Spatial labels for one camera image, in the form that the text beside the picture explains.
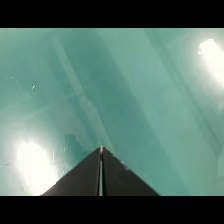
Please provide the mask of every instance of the glossy surface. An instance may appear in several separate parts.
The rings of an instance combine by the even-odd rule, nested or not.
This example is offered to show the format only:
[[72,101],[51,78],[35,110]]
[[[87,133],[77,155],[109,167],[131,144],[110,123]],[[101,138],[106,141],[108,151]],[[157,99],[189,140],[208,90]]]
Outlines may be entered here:
[[0,29],[0,195],[104,145],[161,195],[224,195],[223,29]]

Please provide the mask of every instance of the glass surface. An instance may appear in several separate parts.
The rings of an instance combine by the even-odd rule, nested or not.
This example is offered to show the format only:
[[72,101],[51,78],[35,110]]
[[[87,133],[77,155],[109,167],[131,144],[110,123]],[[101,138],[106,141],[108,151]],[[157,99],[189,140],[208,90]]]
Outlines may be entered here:
[[224,195],[223,29],[0,29],[0,195],[104,145],[161,195]]

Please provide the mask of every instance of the green table surface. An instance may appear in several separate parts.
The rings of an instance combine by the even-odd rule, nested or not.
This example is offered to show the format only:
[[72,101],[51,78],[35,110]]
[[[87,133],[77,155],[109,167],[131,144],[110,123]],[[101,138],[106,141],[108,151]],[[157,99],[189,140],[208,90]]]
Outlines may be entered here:
[[224,195],[223,117],[223,29],[0,29],[0,195],[101,145],[161,195]]

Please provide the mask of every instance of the teal surface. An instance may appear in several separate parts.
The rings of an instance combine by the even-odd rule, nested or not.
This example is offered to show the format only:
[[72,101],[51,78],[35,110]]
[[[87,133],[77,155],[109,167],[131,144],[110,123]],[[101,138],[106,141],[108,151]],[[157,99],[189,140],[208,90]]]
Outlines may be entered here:
[[224,195],[223,29],[0,29],[0,195],[105,146],[161,195]]

